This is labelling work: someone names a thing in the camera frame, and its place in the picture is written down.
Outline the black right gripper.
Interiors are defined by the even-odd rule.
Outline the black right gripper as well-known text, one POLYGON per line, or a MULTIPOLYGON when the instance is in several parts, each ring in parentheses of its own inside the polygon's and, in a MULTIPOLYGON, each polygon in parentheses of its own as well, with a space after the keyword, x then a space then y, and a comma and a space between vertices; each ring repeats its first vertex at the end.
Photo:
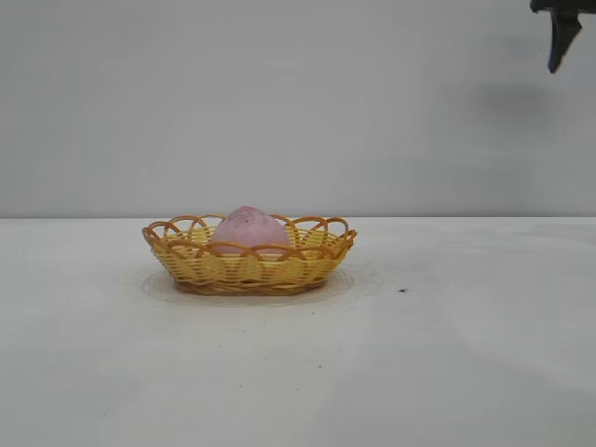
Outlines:
POLYGON ((567 51, 582 31, 579 14, 594 14, 595 0, 531 0, 534 13, 550 11, 551 43, 548 69, 555 74, 567 51))

